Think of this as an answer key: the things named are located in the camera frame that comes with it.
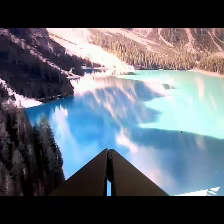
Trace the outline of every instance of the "black pointed object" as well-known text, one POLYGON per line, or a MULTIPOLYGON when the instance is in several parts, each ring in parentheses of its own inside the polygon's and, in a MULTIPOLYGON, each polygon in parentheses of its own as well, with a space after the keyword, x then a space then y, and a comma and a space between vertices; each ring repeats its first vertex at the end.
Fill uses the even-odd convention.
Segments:
POLYGON ((168 196, 113 149, 105 149, 50 196, 168 196))

